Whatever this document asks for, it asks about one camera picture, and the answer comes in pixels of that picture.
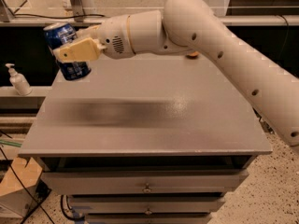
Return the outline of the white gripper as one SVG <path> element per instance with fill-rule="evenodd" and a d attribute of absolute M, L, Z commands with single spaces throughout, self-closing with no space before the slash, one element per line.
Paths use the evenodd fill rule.
<path fill-rule="evenodd" d="M 79 39 L 60 46 L 53 54 L 60 63 L 95 61 L 103 52 L 112 59 L 131 58 L 135 53 L 130 44 L 128 27 L 128 15 L 108 18 L 100 26 L 79 29 Z"/>

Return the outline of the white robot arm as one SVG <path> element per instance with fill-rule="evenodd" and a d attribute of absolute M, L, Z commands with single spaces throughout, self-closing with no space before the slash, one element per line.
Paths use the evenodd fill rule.
<path fill-rule="evenodd" d="M 299 148 L 299 80 L 234 35 L 203 0 L 167 0 L 164 10 L 109 18 L 77 32 L 53 54 L 61 63 L 139 53 L 200 52 L 212 61 L 278 136 Z"/>

